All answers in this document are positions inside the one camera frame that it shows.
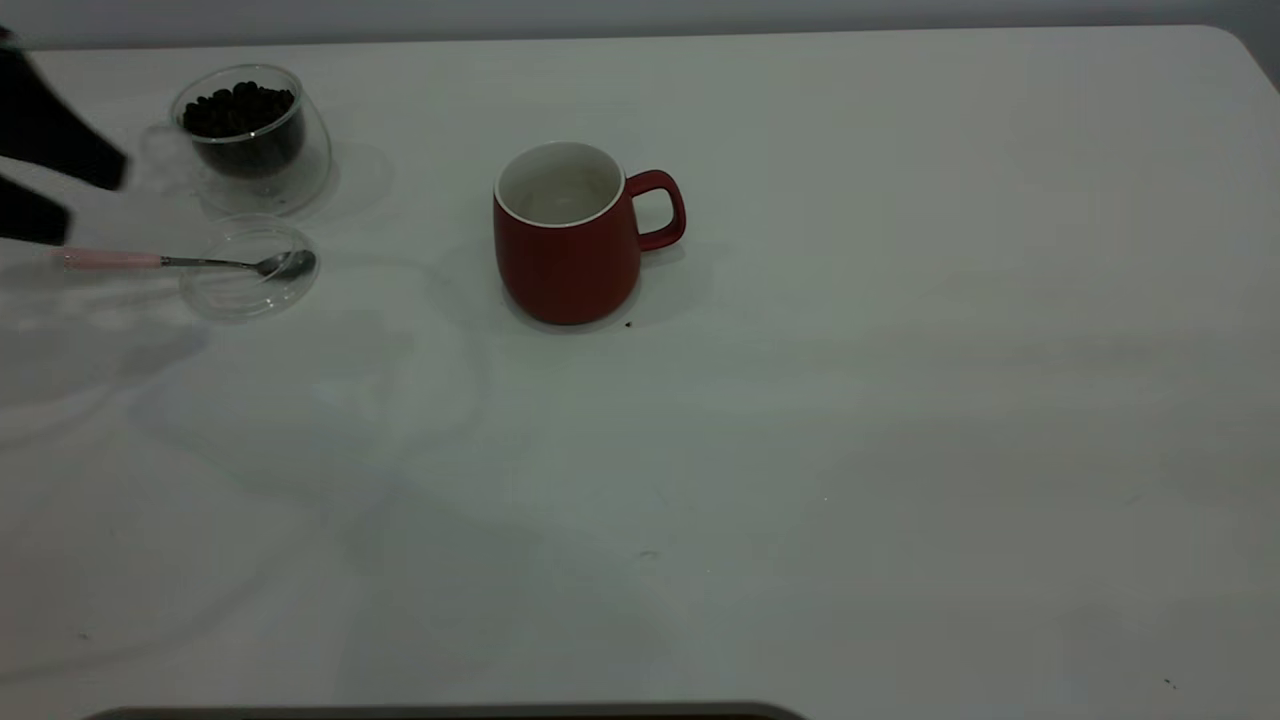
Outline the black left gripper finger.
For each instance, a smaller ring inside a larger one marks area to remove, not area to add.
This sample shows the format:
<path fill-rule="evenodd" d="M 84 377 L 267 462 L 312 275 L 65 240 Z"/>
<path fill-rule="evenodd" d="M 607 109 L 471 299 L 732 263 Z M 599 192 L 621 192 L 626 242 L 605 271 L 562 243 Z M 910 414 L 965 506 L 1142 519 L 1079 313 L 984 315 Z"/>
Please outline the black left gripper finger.
<path fill-rule="evenodd" d="M 0 236 L 44 246 L 63 246 L 70 231 L 70 213 L 61 204 L 5 177 L 0 179 Z"/>
<path fill-rule="evenodd" d="M 17 36 L 1 32 L 1 155 L 101 190 L 125 183 L 129 158 L 58 96 Z"/>

